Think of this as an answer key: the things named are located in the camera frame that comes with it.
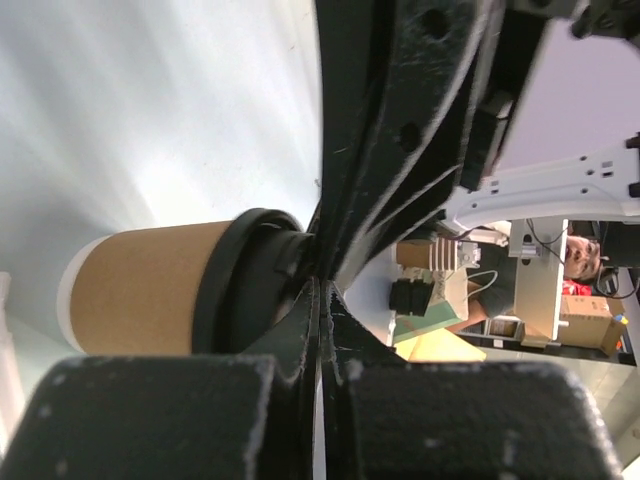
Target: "person's arm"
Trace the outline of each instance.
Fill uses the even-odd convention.
[[[476,323],[480,323],[489,318],[487,312],[484,307],[480,304],[478,300],[470,300],[469,301],[469,317],[464,322],[457,323],[455,325],[447,328],[450,332],[456,333],[460,330],[470,327],[471,325],[475,325]]]

